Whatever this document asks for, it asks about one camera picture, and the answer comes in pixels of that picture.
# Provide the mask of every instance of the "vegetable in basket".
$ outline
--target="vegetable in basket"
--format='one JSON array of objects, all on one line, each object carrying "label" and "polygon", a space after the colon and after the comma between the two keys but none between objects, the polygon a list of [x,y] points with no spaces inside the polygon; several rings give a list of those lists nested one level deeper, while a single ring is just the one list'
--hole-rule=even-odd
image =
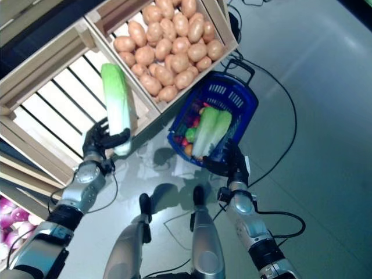
[{"label": "vegetable in basket", "polygon": [[196,129],[192,155],[196,158],[208,156],[225,136],[231,119],[231,113],[228,111],[220,111],[213,107],[204,108]]}]

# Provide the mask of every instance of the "red onion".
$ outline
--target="red onion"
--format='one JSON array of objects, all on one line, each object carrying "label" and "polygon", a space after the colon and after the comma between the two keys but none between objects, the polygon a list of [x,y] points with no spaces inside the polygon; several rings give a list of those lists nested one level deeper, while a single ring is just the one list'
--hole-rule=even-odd
[{"label": "red onion", "polygon": [[0,243],[3,243],[8,236],[8,234],[12,231],[12,228],[5,228],[5,229],[0,229]]},{"label": "red onion", "polygon": [[15,222],[27,221],[29,215],[30,214],[27,211],[23,210],[22,208],[16,208],[10,214],[10,216],[13,218]]},{"label": "red onion", "polygon": [[[35,226],[30,224],[29,222],[23,222],[22,225],[18,228],[18,234],[19,235],[23,235],[25,234],[26,232],[32,230]],[[27,239],[31,236],[33,232],[30,231],[28,234],[22,236],[23,239]]]},{"label": "red onion", "polygon": [[0,216],[0,228],[8,228],[14,223],[13,218],[10,214],[5,214]]},{"label": "red onion", "polygon": [[5,243],[0,243],[0,262],[8,257],[9,247]]},{"label": "red onion", "polygon": [[8,199],[4,197],[0,199],[0,214],[9,214],[16,207],[17,206]]},{"label": "red onion", "polygon": [[36,215],[32,215],[32,214],[30,214],[29,217],[28,217],[28,221],[29,221],[32,225],[34,225],[34,226],[38,226],[38,225],[40,225],[40,223],[43,221],[43,219],[37,217]]},{"label": "red onion", "polygon": [[[5,240],[5,244],[7,244],[8,247],[11,247],[12,244],[19,238],[19,235],[16,231],[12,231],[8,234],[8,236],[6,237],[6,240]],[[14,245],[13,245],[13,249],[18,249],[22,246],[22,243],[23,243],[23,239],[19,239]]]}]

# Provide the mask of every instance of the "silver metal part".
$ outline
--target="silver metal part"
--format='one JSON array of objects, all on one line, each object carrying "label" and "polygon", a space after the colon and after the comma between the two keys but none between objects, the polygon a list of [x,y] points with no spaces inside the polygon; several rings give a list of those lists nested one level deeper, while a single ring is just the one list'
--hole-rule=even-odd
[{"label": "silver metal part", "polygon": [[192,274],[197,279],[225,278],[225,263],[220,239],[205,206],[195,207],[191,263]]},{"label": "silver metal part", "polygon": [[106,180],[94,162],[79,167],[72,183],[63,191],[58,205],[73,206],[86,214],[93,206],[98,193],[105,186]]},{"label": "silver metal part", "polygon": [[[232,191],[246,190],[246,185],[240,181],[233,181],[228,187]],[[261,240],[272,239],[265,223],[255,212],[251,200],[244,194],[234,195],[227,208],[227,215],[247,251]]]},{"label": "silver metal part", "polygon": [[260,270],[260,275],[266,276],[264,277],[266,279],[274,279],[285,273],[290,273],[296,279],[301,279],[299,273],[287,259],[281,259],[272,264],[268,264],[267,266]]},{"label": "silver metal part", "polygon": [[39,235],[50,235],[59,239],[71,239],[74,234],[66,227],[51,222],[42,222],[17,254],[15,254],[10,264],[11,269],[15,266],[26,265],[39,269],[43,272],[44,276],[49,273],[64,246],[38,239]]},{"label": "silver metal part", "polygon": [[114,244],[103,279],[140,278],[142,240],[148,216],[141,214],[124,229]]}]

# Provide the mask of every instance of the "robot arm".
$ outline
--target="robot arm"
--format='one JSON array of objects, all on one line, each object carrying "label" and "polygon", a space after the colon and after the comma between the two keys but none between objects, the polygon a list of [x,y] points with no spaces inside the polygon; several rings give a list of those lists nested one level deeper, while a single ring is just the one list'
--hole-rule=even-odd
[{"label": "robot arm", "polygon": [[115,169],[106,160],[105,149],[126,142],[129,129],[109,136],[107,119],[95,124],[85,138],[84,161],[79,165],[73,181],[63,191],[56,208],[33,232],[14,256],[9,269],[0,273],[3,279],[57,278],[68,256],[70,243],[80,220],[93,206],[98,193],[105,186],[105,176]]},{"label": "robot arm", "polygon": [[239,147],[229,141],[226,154],[227,164],[208,158],[204,160],[211,172],[228,177],[227,187],[220,189],[218,199],[228,204],[227,216],[249,252],[260,278],[301,279],[257,213],[256,197],[247,191],[248,171]]}]

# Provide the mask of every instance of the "white floor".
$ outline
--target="white floor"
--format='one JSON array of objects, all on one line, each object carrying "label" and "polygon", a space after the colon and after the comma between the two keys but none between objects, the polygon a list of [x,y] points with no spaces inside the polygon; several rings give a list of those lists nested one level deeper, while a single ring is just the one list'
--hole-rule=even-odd
[{"label": "white floor", "polygon": [[[354,28],[353,35],[365,36],[357,37],[353,42],[368,42],[364,46],[370,46],[372,34],[336,0],[311,3],[272,0],[261,8],[246,7],[238,0],[232,3],[244,17],[240,50],[284,81],[298,109],[298,137],[293,148],[271,175],[252,188],[259,207],[262,210],[287,210],[305,219],[305,233],[282,246],[303,278],[369,278],[367,267],[372,263],[372,152],[370,146],[363,145],[363,136],[370,129],[362,129],[359,137],[350,131],[345,138],[351,135],[355,141],[341,142],[338,132],[344,130],[340,131],[337,123],[332,122],[340,107],[334,106],[334,110],[329,111],[334,102],[348,98],[359,100],[360,106],[371,107],[371,98],[363,99],[361,93],[368,88],[367,84],[370,85],[372,71],[358,72],[358,87],[353,88],[352,95],[347,85],[354,81],[353,76],[346,76],[348,70],[372,65],[370,48],[366,47],[368,51],[361,56],[363,44],[354,45],[356,52],[349,52],[350,46],[341,45],[339,40],[347,37],[349,28]],[[345,33],[332,32],[332,24],[322,30],[319,23],[322,15],[328,15],[331,20],[342,18],[347,27],[340,27],[340,23],[336,26],[345,28]],[[311,32],[310,28],[319,30]],[[297,40],[294,36],[299,31],[303,36]],[[322,37],[314,46],[316,38],[325,33],[328,36]],[[318,66],[312,64],[315,60],[321,67],[313,71]],[[342,62],[348,62],[346,73],[342,72]],[[334,77],[328,76],[330,67],[335,71]],[[337,77],[341,85],[333,82],[332,78]],[[254,181],[271,167],[289,143],[293,116],[287,97],[265,74],[257,71],[251,87],[260,105],[241,141],[241,149],[250,156],[251,181]],[[141,273],[146,275],[169,269],[188,259],[192,235],[188,229],[189,214],[182,214],[192,210],[192,190],[198,183],[210,189],[208,207],[214,215],[219,209],[215,203],[216,192],[226,181],[210,176],[176,156],[166,135],[167,127],[164,127],[127,160],[117,162],[119,196],[109,208],[82,220],[69,246],[70,256],[60,278],[102,278],[117,236],[139,213],[139,195],[143,192],[152,195],[155,189],[156,196],[161,198],[151,223],[153,240],[143,249]],[[110,181],[95,208],[110,201],[113,190]],[[265,220],[273,233],[291,233],[299,228],[296,221],[285,217],[273,216]],[[258,278],[224,214],[218,217],[216,226],[224,250],[226,277]],[[180,269],[188,270],[187,265]]]}]

